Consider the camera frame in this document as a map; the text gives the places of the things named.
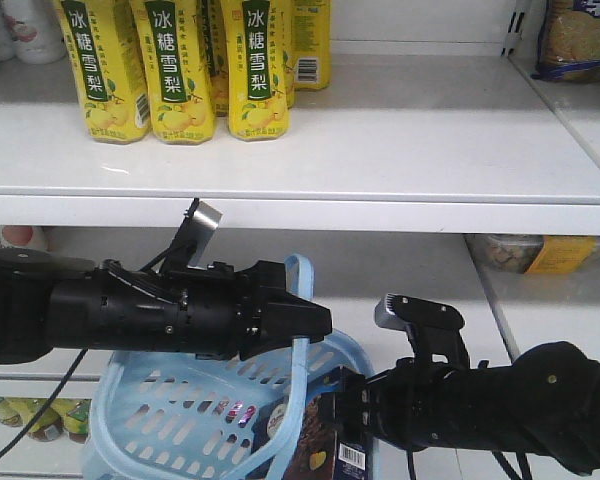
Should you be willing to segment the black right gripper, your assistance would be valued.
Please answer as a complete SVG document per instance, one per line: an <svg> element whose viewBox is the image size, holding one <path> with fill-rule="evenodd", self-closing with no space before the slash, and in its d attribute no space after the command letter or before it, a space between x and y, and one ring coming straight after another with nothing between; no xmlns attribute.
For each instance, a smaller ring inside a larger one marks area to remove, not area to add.
<svg viewBox="0 0 600 480"><path fill-rule="evenodd" d="M440 383L456 372L441 363L420 369L406 357L372 377L351 374L332 394L332 425L346 440L373 437L401 450L451 448L436 402Z"/></svg>

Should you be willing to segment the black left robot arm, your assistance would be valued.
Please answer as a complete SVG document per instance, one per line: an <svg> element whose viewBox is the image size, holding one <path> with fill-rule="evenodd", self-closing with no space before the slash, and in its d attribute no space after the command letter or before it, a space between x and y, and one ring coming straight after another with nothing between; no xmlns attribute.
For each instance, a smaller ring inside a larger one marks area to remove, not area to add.
<svg viewBox="0 0 600 480"><path fill-rule="evenodd" d="M331 331L329 309L290 293L281 263L195 268L165 255L159 269L130 271L0 248L0 365L56 348L245 360Z"/></svg>

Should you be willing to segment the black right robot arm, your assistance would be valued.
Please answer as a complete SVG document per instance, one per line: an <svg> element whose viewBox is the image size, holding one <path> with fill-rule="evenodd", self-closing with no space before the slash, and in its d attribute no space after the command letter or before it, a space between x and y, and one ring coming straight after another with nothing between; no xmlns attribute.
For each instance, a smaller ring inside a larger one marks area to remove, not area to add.
<svg viewBox="0 0 600 480"><path fill-rule="evenodd" d="M488 451L512 479L529 455L573 474L600 469L600 362L575 345L538 345L508 366L472 367L452 306L399 294L376 306L376 324L404 332L409 357L367 377L347 373L321 393L302 442L333 433L348 444L383 441L408 455L428 448Z"/></svg>

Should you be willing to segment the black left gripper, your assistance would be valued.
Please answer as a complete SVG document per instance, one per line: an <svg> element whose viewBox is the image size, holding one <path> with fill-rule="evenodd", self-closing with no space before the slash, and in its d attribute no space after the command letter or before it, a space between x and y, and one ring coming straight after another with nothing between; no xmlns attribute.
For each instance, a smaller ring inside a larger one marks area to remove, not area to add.
<svg viewBox="0 0 600 480"><path fill-rule="evenodd" d="M260 260L242 271L215 262L157 274L107 260L93 280L95 349L247 360L332 333L328 308L285 294L286 268L279 262Z"/></svg>

